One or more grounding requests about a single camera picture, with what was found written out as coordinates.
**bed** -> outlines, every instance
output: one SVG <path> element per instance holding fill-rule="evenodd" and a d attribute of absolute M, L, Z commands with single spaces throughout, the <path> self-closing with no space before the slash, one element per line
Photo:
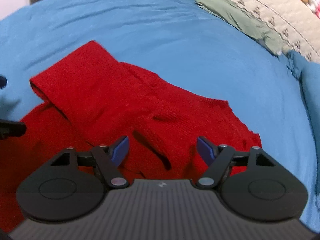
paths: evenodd
<path fill-rule="evenodd" d="M 275 14 L 268 1 L 261 2 L 265 7 L 257 0 L 238 1 L 248 9 L 259 7 L 257 16 L 271 20 L 280 33 L 287 29 L 282 35 L 293 49 L 319 62 L 319 32 L 299 29 Z M 195 0 L 43 0 L 5 18 L 0 22 L 0 73 L 8 85 L 0 91 L 0 118 L 20 120 L 40 104 L 30 77 L 90 40 L 117 60 L 153 71 L 173 85 L 227 100 L 235 115 L 260 134 L 264 150 L 307 187 L 301 221 L 320 231 L 315 140 L 299 81 L 277 57 Z"/>

